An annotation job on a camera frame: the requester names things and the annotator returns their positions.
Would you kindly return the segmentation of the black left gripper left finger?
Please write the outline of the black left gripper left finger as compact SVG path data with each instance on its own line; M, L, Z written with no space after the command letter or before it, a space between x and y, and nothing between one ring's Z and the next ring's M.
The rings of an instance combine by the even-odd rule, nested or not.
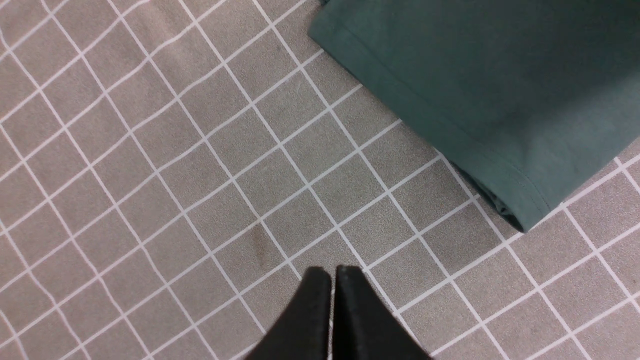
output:
M307 268L288 305L247 360L326 360L331 289L332 279L322 267Z

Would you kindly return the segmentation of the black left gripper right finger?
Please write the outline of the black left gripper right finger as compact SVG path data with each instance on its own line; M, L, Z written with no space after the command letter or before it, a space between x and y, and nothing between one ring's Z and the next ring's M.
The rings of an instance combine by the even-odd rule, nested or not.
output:
M357 266L336 267L334 360L430 360Z

